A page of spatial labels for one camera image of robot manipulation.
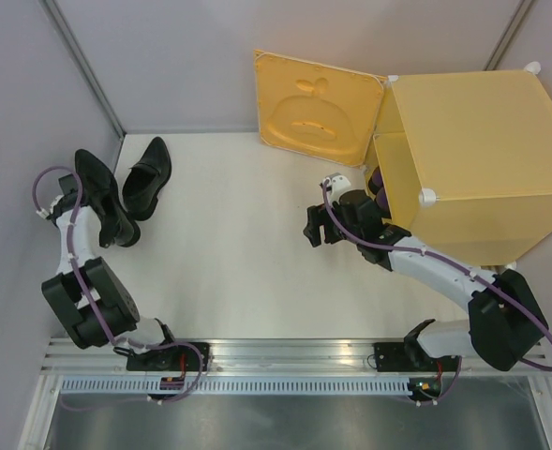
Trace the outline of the purple loafer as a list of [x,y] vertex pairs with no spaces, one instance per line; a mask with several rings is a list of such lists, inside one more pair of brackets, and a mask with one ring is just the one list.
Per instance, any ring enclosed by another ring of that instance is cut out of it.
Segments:
[[370,175],[367,182],[368,190],[376,195],[383,188],[383,179],[380,171],[380,167],[377,167]]
[[377,194],[375,195],[375,202],[379,207],[379,209],[381,210],[381,214],[384,218],[392,217],[385,187],[381,187],[378,190]]

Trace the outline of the yellow cabinet door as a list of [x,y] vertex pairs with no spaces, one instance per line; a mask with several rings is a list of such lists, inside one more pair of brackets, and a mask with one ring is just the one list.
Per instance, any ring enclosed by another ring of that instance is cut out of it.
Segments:
[[261,140],[348,167],[360,166],[386,79],[273,52],[254,52]]

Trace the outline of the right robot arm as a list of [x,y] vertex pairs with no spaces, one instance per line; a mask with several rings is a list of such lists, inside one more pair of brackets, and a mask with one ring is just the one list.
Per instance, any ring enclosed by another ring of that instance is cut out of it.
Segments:
[[463,309],[463,321],[426,319],[402,339],[403,357],[415,370],[453,356],[478,356],[509,371],[548,328],[528,282],[514,269],[498,274],[467,266],[426,246],[409,231],[384,221],[376,202],[359,189],[307,208],[304,236],[314,248],[346,240],[364,259],[425,284]]

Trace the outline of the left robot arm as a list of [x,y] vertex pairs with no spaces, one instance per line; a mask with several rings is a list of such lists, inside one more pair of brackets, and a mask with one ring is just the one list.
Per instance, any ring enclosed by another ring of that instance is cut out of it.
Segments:
[[60,233],[56,274],[41,284],[43,297],[80,349],[109,346],[127,358],[147,354],[158,370],[169,371],[180,349],[167,325],[144,318],[125,285],[100,256],[101,220],[85,197],[80,177],[59,179],[62,194],[37,213]]

